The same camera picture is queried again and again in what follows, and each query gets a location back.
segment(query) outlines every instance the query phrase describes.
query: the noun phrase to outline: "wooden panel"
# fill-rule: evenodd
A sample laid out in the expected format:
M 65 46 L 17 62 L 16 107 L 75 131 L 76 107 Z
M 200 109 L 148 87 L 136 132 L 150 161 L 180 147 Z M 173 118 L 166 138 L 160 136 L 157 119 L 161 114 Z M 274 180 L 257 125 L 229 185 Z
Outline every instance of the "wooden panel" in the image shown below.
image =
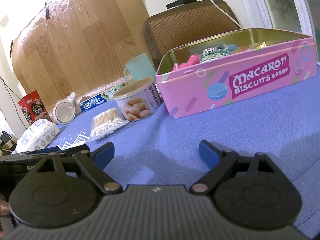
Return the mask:
M 140 0 L 53 0 L 48 7 L 50 19 L 42 10 L 12 48 L 21 85 L 38 90 L 48 109 L 72 91 L 82 95 L 118 81 L 125 63 L 147 52 Z

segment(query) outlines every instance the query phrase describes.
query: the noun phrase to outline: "human hand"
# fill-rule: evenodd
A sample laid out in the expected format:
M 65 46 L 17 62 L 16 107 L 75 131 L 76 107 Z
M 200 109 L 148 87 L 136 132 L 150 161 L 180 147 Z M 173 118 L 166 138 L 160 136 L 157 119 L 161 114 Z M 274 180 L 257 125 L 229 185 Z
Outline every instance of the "human hand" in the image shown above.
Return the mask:
M 9 203 L 0 199 L 0 216 L 6 216 L 10 214 Z M 0 224 L 0 238 L 4 237 L 4 232 Z

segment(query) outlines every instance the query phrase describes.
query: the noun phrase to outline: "white logo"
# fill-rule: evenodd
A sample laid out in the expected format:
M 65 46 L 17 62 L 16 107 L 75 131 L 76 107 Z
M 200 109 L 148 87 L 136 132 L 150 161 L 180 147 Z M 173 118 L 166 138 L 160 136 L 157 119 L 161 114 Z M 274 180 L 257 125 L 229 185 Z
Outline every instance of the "white logo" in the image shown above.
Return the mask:
M 159 191 L 161 191 L 161 188 L 159 188 L 159 187 L 156 187 L 156 188 L 153 188 L 153 189 L 152 189 L 152 191 L 153 191 L 153 192 L 156 192 L 156 193 L 158 193 Z

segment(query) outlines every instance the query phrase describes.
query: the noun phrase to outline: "ribbed gray surface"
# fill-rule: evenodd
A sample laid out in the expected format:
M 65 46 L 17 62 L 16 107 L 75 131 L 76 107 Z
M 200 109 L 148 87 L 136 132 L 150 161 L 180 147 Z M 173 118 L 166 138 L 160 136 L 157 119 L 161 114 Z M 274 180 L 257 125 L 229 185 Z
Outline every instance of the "ribbed gray surface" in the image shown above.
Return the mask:
M 129 186 L 93 214 L 60 229 L 18 226 L 5 240 L 306 240 L 294 228 L 258 232 L 225 220 L 206 196 L 184 186 Z

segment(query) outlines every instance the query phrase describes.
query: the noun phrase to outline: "pink tin box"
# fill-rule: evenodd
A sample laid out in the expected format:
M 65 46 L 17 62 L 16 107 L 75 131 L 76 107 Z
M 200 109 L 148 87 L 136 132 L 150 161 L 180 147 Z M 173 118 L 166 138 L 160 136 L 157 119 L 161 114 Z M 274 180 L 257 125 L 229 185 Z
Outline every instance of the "pink tin box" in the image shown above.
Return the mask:
M 222 44 L 267 47 L 217 58 L 180 70 L 173 64 Z M 196 41 L 167 52 L 157 70 L 157 85 L 174 118 L 235 103 L 316 76 L 313 37 L 275 29 L 244 29 Z

